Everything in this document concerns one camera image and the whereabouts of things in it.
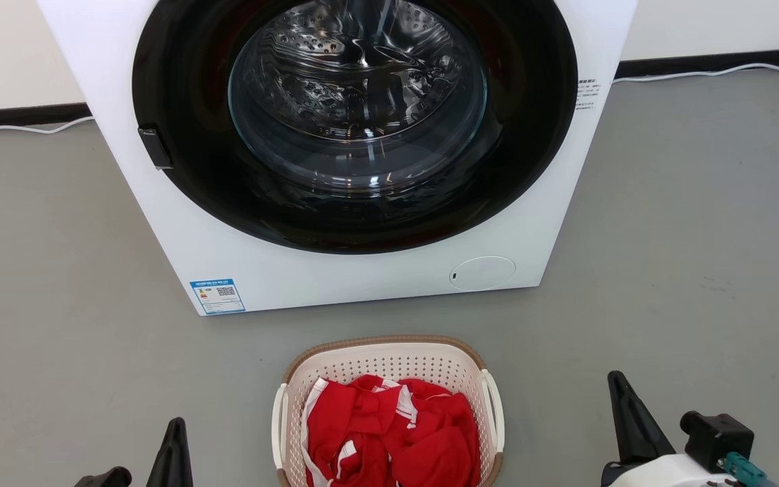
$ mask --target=red and white clothing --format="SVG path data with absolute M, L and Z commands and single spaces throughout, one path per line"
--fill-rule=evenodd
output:
M 477 487 L 479 438 L 463 394 L 419 379 L 318 379 L 303 409 L 311 487 Z

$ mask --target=white plastic basket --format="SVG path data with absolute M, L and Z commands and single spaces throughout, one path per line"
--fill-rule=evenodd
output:
M 479 428 L 480 487 L 494 484 L 504 451 L 504 410 L 498 386 L 482 358 L 460 340 L 443 336 L 384 336 L 327 343 L 303 352 L 287 368 L 275 394 L 273 460 L 282 487 L 307 487 L 300 444 L 302 409 L 318 377 L 343 384 L 370 373 L 386 379 L 422 379 L 462 392 Z

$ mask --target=power cord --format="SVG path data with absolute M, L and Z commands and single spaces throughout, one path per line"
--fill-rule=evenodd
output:
M 617 80 L 612 81 L 612 84 L 624 83 L 624 81 L 629 81 L 630 83 L 649 83 L 650 81 L 674 80 L 676 78 L 687 78 L 690 76 L 720 76 L 723 74 L 735 73 L 736 71 L 742 71 L 745 69 L 756 69 L 756 68 L 773 69 L 775 71 L 779 71 L 779 66 L 775 66 L 773 64 L 762 64 L 761 62 L 754 62 L 754 64 L 745 64 L 742 66 L 736 66 L 735 68 L 724 69 L 723 71 L 690 71 L 689 73 L 664 74 L 662 76 L 639 76 L 639 77 L 632 77 L 632 78 L 619 78 Z M 63 124 L 63 126 L 56 127 L 56 129 L 53 130 L 32 129 L 32 127 L 28 127 L 28 126 L 12 126 L 11 124 L 2 124 L 2 126 L 0 126 L 0 130 L 17 130 L 20 132 L 40 133 L 41 135 L 53 135 L 54 133 L 59 133 L 62 130 L 71 129 L 71 127 L 75 126 L 75 124 L 81 124 L 90 120 L 95 120 L 95 117 L 83 117 L 81 119 L 70 121 L 69 123 Z

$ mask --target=washing machine door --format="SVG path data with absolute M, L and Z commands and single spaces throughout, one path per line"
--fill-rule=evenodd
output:
M 160 0 L 139 132 L 198 206 L 281 246 L 367 254 L 491 218 L 575 107 L 553 0 Z

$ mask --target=basket handle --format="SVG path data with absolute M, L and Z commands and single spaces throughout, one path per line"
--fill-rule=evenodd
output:
M 273 461 L 275 469 L 284 468 L 284 450 L 285 439 L 284 432 L 281 431 L 281 422 L 284 421 L 282 409 L 287 409 L 287 384 L 281 384 L 278 392 L 275 392 L 275 403 L 273 403 Z
M 492 374 L 485 368 L 482 370 L 483 379 L 485 379 L 486 389 L 488 389 L 489 397 L 491 400 L 486 401 L 486 408 L 488 408 L 489 426 L 494 432 L 495 449 L 498 453 L 504 451 L 504 405 L 500 401 L 500 392 L 498 392 L 498 385 L 495 384 L 495 379 Z

